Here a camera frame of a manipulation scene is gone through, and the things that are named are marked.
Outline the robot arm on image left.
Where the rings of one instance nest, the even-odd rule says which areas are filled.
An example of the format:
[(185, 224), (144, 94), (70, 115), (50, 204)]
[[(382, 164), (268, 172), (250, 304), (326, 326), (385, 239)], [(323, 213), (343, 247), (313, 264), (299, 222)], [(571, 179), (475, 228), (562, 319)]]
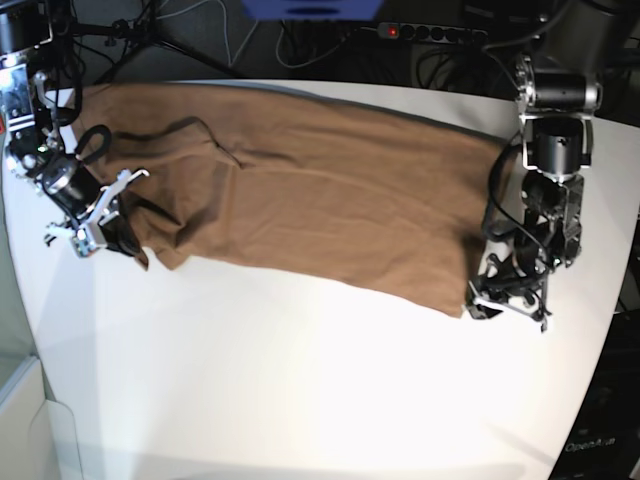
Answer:
[(83, 108), (70, 13), (48, 1), (1, 4), (3, 158), (11, 173), (63, 214), (47, 226), (45, 243), (66, 239), (80, 258), (99, 250), (136, 257), (142, 248), (123, 211), (122, 195), (148, 171), (124, 169), (106, 183), (91, 166), (108, 153), (111, 130), (102, 124), (89, 128), (74, 149), (61, 134)]

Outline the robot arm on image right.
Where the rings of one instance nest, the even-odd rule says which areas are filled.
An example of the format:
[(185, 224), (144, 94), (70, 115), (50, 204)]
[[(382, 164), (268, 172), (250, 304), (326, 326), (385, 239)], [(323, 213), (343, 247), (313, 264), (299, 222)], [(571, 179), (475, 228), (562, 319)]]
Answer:
[(639, 20), (636, 1), (562, 1), (529, 32), (483, 45), (513, 49), (519, 130), (493, 164), (482, 232), (509, 246), (468, 283), (475, 320), (513, 312), (548, 327), (549, 277), (581, 252), (583, 169), (592, 164), (602, 75)]

